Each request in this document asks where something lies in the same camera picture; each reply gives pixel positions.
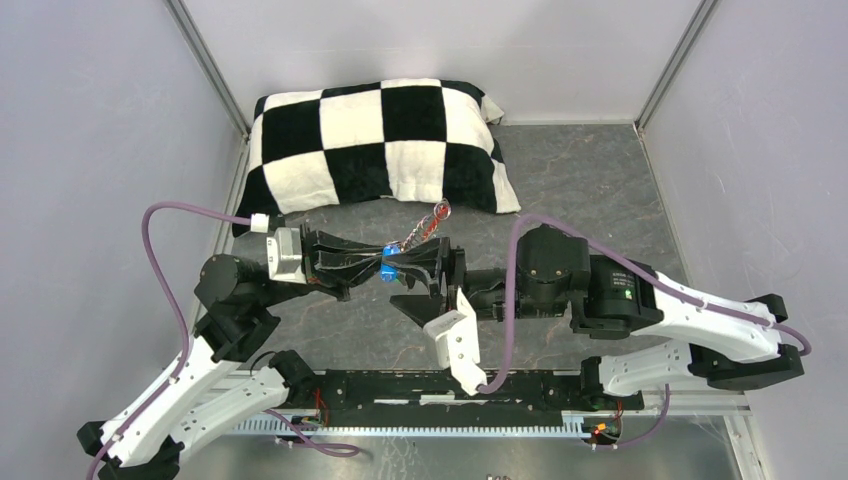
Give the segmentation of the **blue headed key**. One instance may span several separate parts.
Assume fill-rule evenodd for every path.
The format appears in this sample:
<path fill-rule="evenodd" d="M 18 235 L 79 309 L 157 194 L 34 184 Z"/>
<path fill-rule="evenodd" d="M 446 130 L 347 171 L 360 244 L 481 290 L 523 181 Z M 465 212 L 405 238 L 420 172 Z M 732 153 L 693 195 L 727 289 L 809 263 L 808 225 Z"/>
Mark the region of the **blue headed key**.
<path fill-rule="evenodd" d="M 401 252 L 401 248 L 397 243 L 386 245 L 382 249 L 380 278 L 385 283 L 392 283 L 398 279 L 398 270 L 396 267 L 387 262 L 387 258 L 397 255 Z"/>

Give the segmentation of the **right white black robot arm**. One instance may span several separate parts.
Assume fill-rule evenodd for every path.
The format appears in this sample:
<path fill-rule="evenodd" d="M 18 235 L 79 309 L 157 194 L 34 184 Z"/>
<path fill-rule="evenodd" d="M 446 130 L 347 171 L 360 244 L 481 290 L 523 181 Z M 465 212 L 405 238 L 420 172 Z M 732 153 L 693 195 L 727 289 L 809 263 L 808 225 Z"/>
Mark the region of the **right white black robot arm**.
<path fill-rule="evenodd" d="M 689 378 L 751 391 L 804 372 L 807 346 L 783 341 L 780 296 L 741 302 L 710 295 L 549 224 L 514 231 L 503 269 L 468 271 L 459 251 L 438 239 L 385 246 L 379 273 L 386 282 L 428 287 L 392 303 L 422 327 L 438 364 L 469 395 L 505 383 L 520 319 L 564 314 L 573 332 L 596 340 L 661 339 L 629 354 L 585 359 L 577 392 L 591 408 Z"/>

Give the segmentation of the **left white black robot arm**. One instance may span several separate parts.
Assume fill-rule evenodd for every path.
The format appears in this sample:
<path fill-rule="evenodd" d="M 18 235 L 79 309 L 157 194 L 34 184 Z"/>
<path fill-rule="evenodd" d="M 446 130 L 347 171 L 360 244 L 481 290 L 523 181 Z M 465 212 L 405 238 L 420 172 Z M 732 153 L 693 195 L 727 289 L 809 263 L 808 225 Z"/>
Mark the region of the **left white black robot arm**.
<path fill-rule="evenodd" d="M 311 293 L 339 301 L 380 269 L 380 246 L 306 227 L 268 235 L 264 259 L 218 254 L 203 265 L 195 296 L 203 315 L 179 326 L 175 359 L 128 407 L 84 424 L 78 440 L 92 479 L 172 479 L 190 454 L 260 412 L 319 400 L 317 378 L 292 350 L 213 400 L 207 392 L 250 360 L 279 326 L 271 308 Z"/>

